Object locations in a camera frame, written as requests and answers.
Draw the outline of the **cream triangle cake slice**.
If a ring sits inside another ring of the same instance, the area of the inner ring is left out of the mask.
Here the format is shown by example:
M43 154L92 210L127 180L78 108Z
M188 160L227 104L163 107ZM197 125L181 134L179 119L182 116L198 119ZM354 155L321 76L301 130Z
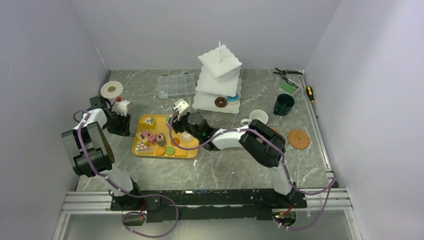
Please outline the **cream triangle cake slice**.
M154 117L147 117L142 119L139 123L142 128L154 129L156 127L156 120Z

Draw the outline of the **chocolate sprinkled donut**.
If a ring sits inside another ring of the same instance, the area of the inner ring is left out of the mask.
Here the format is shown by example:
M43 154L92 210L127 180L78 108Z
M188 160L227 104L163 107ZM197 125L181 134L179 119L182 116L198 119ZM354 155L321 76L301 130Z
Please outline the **chocolate sprinkled donut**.
M214 104L217 108L223 109L228 105L228 100L225 97L219 96L214 100Z

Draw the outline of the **pink cake with cherry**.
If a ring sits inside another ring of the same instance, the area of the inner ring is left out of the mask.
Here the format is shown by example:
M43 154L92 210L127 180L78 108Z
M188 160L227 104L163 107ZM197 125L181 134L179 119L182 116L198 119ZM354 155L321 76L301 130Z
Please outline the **pink cake with cherry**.
M154 145L157 142L156 136L151 133L149 130L145 130L142 133L142 136L148 141L150 144Z

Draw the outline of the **grey cake with strawberry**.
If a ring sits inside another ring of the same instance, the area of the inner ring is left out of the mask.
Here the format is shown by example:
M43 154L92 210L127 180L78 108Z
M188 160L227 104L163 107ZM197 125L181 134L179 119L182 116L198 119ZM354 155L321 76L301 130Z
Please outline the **grey cake with strawberry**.
M155 135L155 139L158 146L164 146L167 143L165 136L161 132Z

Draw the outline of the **blue frosted donut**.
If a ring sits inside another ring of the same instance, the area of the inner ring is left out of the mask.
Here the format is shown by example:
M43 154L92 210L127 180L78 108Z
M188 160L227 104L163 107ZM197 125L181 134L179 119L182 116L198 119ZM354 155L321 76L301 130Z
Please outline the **blue frosted donut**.
M227 102L229 104L236 104L240 102L240 95L237 93L235 96L228 96L227 97Z

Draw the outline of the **white three-tier dessert stand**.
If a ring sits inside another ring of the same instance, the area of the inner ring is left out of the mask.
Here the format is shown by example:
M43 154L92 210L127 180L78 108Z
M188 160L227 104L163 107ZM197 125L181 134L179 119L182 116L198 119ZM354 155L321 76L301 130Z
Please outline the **white three-tier dessert stand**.
M192 107L196 110L238 114L241 100L241 66L240 60L224 44L200 56L202 63L198 76ZM240 95L236 104L229 104L225 108L218 108L214 101L217 97Z

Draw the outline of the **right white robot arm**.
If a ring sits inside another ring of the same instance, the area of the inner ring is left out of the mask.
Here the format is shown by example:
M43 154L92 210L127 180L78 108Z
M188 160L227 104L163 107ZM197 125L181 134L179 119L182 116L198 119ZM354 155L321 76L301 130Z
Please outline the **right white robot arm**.
M290 178L286 161L286 140L274 129L260 120L238 128L223 129L211 127L198 113L186 113L178 117L175 111L168 120L169 133L186 132L199 141L196 147L177 147L191 151L203 148L220 151L228 148L243 148L260 165L267 168L272 188L276 192L276 203L287 208L295 201L295 185Z

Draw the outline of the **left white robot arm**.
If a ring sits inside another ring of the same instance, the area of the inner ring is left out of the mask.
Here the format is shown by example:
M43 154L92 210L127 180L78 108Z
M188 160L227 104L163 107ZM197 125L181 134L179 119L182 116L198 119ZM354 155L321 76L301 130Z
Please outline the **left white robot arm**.
M144 196L135 181L115 165L113 150L104 135L130 136L130 115L112 111L109 99L90 98L90 108L82 110L82 119L71 130L61 134L63 146L73 171L78 176L97 178L108 188L112 201L124 210L139 210Z

